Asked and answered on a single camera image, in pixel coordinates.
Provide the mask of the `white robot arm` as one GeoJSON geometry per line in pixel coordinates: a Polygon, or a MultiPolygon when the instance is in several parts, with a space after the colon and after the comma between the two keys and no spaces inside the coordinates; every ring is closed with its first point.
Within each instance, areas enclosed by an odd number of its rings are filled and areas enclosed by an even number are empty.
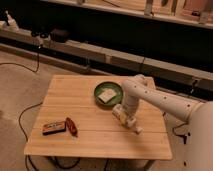
{"type": "Polygon", "coordinates": [[[133,118],[142,99],[189,124],[183,171],[213,171],[213,101],[199,102],[149,88],[143,75],[122,82],[122,107],[133,118]]]}

